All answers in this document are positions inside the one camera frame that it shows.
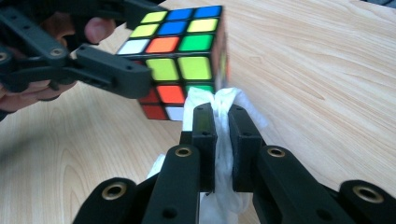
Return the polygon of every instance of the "wooden table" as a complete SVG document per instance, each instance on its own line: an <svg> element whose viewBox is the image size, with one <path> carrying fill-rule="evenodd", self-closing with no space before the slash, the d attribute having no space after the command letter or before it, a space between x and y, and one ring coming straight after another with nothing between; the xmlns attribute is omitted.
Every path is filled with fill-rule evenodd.
<svg viewBox="0 0 396 224"><path fill-rule="evenodd" d="M232 78L291 150L333 189L363 179L396 196L396 11L361 1L180 1L225 5ZM115 52L129 31L100 46ZM0 124L0 223L71 223L102 181L140 183L181 123L78 84ZM254 208L240 223L258 223Z"/></svg>

